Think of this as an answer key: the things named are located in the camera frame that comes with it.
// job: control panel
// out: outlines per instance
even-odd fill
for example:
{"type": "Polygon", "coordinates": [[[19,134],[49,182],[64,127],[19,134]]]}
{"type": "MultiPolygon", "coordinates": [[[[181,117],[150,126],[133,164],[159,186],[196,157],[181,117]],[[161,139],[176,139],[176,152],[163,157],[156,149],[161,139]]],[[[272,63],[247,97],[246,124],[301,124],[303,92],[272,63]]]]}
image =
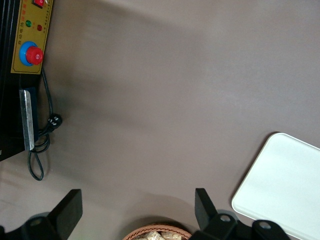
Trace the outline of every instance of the control panel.
{"type": "Polygon", "coordinates": [[[11,73],[40,74],[53,0],[20,0],[11,73]]]}

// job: red switch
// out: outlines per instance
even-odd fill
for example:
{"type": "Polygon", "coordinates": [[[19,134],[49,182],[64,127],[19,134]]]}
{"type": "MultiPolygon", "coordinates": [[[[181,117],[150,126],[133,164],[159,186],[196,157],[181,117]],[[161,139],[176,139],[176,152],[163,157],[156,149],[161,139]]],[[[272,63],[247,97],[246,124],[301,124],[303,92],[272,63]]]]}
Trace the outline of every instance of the red switch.
{"type": "Polygon", "coordinates": [[[25,58],[28,61],[28,63],[39,65],[44,58],[44,53],[39,47],[31,46],[27,49],[25,53],[25,58]]]}
{"type": "Polygon", "coordinates": [[[32,0],[32,3],[39,8],[43,8],[45,0],[32,0]]]}

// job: white plastic board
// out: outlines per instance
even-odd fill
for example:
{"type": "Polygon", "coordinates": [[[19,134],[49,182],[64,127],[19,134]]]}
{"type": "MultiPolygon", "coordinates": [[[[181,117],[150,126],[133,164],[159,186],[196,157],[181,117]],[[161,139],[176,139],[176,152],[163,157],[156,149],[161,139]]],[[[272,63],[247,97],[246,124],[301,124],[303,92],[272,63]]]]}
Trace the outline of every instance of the white plastic board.
{"type": "Polygon", "coordinates": [[[320,149],[273,134],[232,199],[238,213],[270,220],[302,240],[320,240],[320,149]]]}

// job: silver metal plate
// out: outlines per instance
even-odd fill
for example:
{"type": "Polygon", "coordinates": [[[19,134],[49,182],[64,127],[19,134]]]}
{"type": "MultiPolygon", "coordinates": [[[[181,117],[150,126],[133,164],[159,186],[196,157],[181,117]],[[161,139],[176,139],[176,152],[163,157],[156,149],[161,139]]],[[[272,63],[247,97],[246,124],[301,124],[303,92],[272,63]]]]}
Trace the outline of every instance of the silver metal plate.
{"type": "Polygon", "coordinates": [[[29,91],[23,89],[19,90],[19,95],[23,126],[24,148],[25,150],[30,151],[35,148],[31,96],[29,91]]]}

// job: blue button ring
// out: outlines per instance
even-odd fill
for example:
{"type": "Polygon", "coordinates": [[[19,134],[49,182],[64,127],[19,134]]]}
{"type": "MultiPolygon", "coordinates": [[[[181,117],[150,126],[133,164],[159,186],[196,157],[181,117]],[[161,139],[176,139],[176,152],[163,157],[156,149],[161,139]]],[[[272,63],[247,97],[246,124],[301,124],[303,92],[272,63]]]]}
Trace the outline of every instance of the blue button ring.
{"type": "Polygon", "coordinates": [[[26,66],[28,66],[28,67],[33,66],[32,63],[29,63],[29,62],[27,61],[27,56],[26,56],[27,50],[28,50],[28,48],[30,48],[30,47],[38,47],[38,46],[37,46],[37,44],[35,44],[33,41],[26,41],[24,44],[22,44],[22,46],[21,46],[21,48],[20,48],[20,52],[19,52],[20,61],[21,61],[24,65],[26,65],[26,66]]]}

